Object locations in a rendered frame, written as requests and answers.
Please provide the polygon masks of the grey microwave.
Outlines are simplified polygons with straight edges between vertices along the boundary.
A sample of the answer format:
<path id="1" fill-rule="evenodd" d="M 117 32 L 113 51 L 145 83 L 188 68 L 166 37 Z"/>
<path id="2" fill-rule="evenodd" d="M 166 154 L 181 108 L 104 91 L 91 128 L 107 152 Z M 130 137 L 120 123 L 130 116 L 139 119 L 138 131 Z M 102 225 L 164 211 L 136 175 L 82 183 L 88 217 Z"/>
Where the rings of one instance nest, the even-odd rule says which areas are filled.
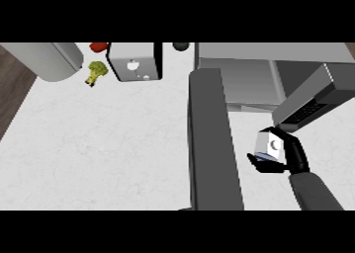
<path id="1" fill-rule="evenodd" d="M 231 112 L 265 112 L 295 132 L 355 97 L 343 42 L 198 42 L 194 67 L 221 73 Z"/>

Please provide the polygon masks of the pale grey rounded appliance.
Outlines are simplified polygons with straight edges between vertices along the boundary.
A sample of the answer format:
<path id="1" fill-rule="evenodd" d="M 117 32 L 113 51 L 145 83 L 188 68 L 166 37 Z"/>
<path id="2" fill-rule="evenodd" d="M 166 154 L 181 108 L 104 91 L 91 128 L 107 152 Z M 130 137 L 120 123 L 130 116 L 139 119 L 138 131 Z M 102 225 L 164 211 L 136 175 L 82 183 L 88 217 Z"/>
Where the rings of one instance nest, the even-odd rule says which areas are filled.
<path id="1" fill-rule="evenodd" d="M 0 42 L 0 45 L 48 82 L 62 81 L 82 68 L 83 54 L 74 42 Z"/>

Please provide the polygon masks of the red vegetable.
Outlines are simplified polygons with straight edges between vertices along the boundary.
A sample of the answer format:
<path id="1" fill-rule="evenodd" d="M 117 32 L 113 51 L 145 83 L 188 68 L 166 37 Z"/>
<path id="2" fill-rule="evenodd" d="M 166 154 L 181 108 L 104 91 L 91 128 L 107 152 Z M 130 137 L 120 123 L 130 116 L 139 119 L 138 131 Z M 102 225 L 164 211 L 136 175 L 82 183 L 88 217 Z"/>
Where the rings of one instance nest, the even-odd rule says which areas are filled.
<path id="1" fill-rule="evenodd" d="M 108 48 L 108 43 L 107 42 L 94 42 L 89 45 L 89 48 L 94 52 L 101 52 Z"/>

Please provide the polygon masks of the dark grey microwave door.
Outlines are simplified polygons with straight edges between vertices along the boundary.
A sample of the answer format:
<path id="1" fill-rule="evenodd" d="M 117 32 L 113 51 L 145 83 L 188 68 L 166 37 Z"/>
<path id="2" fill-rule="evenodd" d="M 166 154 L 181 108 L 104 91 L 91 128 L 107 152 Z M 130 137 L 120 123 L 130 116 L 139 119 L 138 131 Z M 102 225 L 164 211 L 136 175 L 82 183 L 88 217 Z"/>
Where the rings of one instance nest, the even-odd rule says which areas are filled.
<path id="1" fill-rule="evenodd" d="M 244 209 L 221 70 L 188 75 L 187 143 L 193 211 Z"/>

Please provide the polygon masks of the green yellow broccoli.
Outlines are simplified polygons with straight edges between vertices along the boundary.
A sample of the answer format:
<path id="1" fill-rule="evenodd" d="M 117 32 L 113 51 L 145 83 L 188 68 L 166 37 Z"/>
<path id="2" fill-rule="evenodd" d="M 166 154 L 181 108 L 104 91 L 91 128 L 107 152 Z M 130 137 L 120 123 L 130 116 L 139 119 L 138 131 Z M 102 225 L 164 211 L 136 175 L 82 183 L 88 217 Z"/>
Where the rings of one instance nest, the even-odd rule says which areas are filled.
<path id="1" fill-rule="evenodd" d="M 101 61 L 92 61 L 89 63 L 88 68 L 89 68 L 89 77 L 86 78 L 85 83 L 89 86 L 94 86 L 98 77 L 104 76 L 108 73 L 108 69 Z"/>

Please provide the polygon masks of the white and black toaster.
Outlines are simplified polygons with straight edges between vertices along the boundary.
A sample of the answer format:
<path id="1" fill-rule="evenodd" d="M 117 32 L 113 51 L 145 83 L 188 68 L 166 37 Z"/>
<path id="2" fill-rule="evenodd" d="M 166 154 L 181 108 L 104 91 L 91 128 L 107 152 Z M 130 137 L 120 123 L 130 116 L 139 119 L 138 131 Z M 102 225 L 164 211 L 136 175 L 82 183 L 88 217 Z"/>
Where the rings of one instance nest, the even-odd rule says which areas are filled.
<path id="1" fill-rule="evenodd" d="M 111 42 L 105 57 L 120 82 L 163 79 L 160 42 Z"/>

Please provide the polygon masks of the white milk carton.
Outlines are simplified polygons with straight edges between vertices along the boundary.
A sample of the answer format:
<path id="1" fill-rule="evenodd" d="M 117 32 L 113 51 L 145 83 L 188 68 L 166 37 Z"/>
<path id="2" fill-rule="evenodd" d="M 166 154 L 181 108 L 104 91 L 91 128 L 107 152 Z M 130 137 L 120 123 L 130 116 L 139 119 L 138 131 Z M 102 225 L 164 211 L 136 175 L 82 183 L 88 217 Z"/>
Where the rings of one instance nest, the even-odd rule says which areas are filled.
<path id="1" fill-rule="evenodd" d="M 255 146 L 256 158 L 278 162 L 283 149 L 284 141 L 269 131 L 261 131 Z"/>

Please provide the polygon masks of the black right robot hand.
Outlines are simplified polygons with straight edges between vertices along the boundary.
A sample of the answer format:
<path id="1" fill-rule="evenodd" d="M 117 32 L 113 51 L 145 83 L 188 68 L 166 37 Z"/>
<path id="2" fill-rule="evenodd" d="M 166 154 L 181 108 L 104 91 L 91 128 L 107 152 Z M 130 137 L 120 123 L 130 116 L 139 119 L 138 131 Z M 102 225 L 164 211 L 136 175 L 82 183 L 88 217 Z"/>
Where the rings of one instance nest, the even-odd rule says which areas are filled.
<path id="1" fill-rule="evenodd" d="M 299 139 L 272 126 L 267 127 L 264 132 L 271 132 L 284 141 L 287 163 L 271 160 L 259 160 L 256 156 L 249 153 L 247 158 L 252 165 L 256 167 L 256 170 L 261 173 L 283 173 L 286 170 L 289 170 L 292 174 L 308 172 L 308 161 Z"/>

